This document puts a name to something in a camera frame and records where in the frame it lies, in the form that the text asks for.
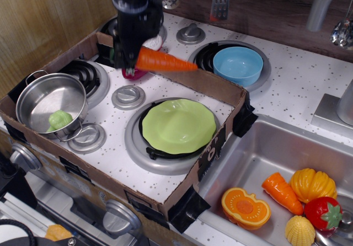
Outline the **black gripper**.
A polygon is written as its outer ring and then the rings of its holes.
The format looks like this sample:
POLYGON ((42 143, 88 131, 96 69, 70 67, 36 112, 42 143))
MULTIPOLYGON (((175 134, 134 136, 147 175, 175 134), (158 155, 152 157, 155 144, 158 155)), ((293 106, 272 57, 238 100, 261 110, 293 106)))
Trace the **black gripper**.
POLYGON ((163 7, 118 8, 116 20, 114 68, 135 68, 142 44, 159 33, 164 20, 163 7))

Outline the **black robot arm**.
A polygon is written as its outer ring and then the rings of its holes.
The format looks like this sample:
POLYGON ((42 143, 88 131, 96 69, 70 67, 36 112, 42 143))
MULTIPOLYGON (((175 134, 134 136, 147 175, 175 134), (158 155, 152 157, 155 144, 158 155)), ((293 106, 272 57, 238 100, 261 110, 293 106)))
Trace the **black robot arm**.
POLYGON ((142 45, 163 24, 162 0, 112 0, 117 10, 113 34, 115 68, 132 69, 142 45))

